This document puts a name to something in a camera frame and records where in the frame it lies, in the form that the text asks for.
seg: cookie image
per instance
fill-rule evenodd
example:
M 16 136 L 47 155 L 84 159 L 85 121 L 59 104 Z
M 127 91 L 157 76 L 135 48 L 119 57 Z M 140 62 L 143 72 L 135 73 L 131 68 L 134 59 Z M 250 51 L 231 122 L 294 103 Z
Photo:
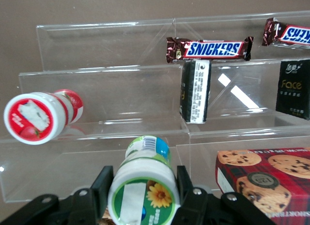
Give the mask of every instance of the cookie image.
M 259 155 L 249 153 L 249 150 L 219 151 L 217 157 L 222 164 L 236 166 L 251 166 L 262 161 Z
M 284 211 L 292 197 L 291 193 L 281 185 L 274 189 L 263 188 L 252 184 L 246 176 L 238 178 L 237 192 L 243 194 L 264 213 Z
M 268 162 L 276 169 L 298 177 L 310 179 L 310 160 L 291 155 L 276 155 L 268 158 Z

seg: shortbread box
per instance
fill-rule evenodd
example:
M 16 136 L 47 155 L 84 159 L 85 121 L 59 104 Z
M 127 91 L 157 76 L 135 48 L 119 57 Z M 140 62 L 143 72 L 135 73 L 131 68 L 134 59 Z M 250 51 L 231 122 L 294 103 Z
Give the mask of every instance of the shortbread box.
M 216 180 L 276 224 L 310 224 L 310 148 L 219 151 Z

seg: metal bolt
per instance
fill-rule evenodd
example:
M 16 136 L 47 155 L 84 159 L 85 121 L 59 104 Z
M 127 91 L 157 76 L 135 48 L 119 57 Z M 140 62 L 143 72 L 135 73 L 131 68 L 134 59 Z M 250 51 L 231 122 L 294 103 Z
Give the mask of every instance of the metal bolt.
M 86 195 L 87 194 L 87 191 L 86 190 L 82 190 L 82 191 L 80 191 L 79 193 L 78 193 L 78 195 L 80 195 L 80 196 L 84 196 L 84 195 Z
M 51 197 L 46 197 L 46 198 L 44 198 L 44 199 L 42 200 L 42 203 L 48 203 L 48 202 L 50 202 L 51 200 L 52 200 Z
M 233 194 L 228 194 L 227 195 L 227 198 L 230 200 L 230 201 L 237 201 L 237 197 Z
M 195 188 L 193 189 L 193 193 L 196 194 L 196 195 L 201 195 L 202 194 L 202 191 L 198 188 Z

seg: nutrition label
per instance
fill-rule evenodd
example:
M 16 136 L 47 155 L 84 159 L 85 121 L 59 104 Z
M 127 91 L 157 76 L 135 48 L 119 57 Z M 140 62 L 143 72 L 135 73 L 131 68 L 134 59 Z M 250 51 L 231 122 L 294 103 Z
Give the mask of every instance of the nutrition label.
M 210 62 L 196 60 L 190 122 L 203 123 Z

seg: snickers bar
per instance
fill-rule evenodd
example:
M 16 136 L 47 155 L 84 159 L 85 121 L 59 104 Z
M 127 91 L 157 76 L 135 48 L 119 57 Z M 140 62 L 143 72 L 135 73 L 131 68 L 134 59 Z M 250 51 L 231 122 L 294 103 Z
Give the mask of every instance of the snickers bar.
M 228 60 L 251 59 L 254 37 L 244 41 L 189 40 L 177 37 L 167 38 L 167 62 L 179 60 Z
M 310 49 L 310 28 L 280 23 L 275 18 L 269 18 L 263 35 L 263 46 Z

